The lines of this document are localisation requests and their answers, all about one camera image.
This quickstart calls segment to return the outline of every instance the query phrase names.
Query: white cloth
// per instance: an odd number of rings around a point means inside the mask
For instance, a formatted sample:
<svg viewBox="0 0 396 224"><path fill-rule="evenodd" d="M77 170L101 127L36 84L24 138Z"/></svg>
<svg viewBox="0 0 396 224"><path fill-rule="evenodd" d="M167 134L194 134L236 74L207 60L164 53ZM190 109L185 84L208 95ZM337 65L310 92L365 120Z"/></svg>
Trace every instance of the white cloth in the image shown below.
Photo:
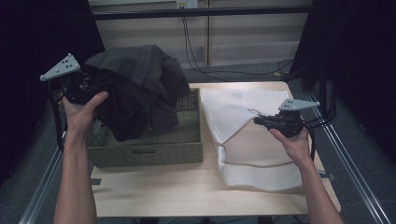
<svg viewBox="0 0 396 224"><path fill-rule="evenodd" d="M286 91L201 89L206 121L218 152L225 184L267 191L302 185L298 168L282 145L253 119L278 113Z"/></svg>

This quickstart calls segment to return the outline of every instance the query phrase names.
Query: wire basket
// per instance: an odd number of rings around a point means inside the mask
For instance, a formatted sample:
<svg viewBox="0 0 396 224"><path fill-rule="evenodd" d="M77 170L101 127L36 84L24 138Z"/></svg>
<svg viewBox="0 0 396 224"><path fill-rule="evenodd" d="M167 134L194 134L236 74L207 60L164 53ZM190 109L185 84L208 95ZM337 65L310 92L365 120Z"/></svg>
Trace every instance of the wire basket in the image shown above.
<svg viewBox="0 0 396 224"><path fill-rule="evenodd" d="M88 140L92 163L102 168L202 162L199 89L179 99L176 110L179 124L163 134L118 142L107 126L100 127Z"/></svg>

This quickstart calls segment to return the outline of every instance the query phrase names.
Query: hand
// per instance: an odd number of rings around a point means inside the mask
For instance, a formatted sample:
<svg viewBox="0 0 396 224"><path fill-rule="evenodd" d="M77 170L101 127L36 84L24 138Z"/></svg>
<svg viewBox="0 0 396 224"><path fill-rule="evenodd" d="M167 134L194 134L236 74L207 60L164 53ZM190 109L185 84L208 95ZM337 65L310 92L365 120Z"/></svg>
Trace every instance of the hand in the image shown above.
<svg viewBox="0 0 396 224"><path fill-rule="evenodd" d="M303 128L301 132L294 137L287 138L277 129L270 129L269 132L282 143L289 157L300 167L306 161L311 160L308 143L308 130Z"/></svg>
<svg viewBox="0 0 396 224"><path fill-rule="evenodd" d="M107 92L99 92L85 105L70 104L67 98L64 97L63 103L67 118L67 132L85 136L91 128L95 108L99 106L107 96Z"/></svg>

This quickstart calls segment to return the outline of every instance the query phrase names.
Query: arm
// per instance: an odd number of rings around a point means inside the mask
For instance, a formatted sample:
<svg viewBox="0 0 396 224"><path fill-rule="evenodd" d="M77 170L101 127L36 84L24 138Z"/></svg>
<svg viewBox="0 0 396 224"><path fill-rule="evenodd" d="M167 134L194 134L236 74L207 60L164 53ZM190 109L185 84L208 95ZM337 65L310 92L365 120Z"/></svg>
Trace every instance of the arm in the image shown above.
<svg viewBox="0 0 396 224"><path fill-rule="evenodd" d="M308 144L308 130L292 138L286 138L280 131L270 133L283 144L289 157L299 168L303 180L304 194L311 223L344 223L335 209L313 163Z"/></svg>
<svg viewBox="0 0 396 224"><path fill-rule="evenodd" d="M95 223L96 206L89 174L86 137L95 108L108 96L96 94L86 105L72 105L64 97L68 130L64 141L61 188L54 223Z"/></svg>

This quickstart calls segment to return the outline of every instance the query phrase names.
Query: light wood tabletop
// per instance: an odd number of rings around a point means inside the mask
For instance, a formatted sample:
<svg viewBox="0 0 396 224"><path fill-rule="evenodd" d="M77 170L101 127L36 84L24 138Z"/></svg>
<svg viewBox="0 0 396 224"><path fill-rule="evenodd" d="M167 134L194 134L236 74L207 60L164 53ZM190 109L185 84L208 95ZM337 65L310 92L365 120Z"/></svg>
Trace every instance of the light wood tabletop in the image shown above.
<svg viewBox="0 0 396 224"><path fill-rule="evenodd" d="M287 91L284 82L197 83L191 88ZM202 163L166 166L93 168L100 178L93 193L99 217L214 217L307 214L301 189L264 192L229 187L221 179L217 153L202 113ZM315 164L324 170L318 154ZM329 179L322 179L335 207L340 203Z"/></svg>

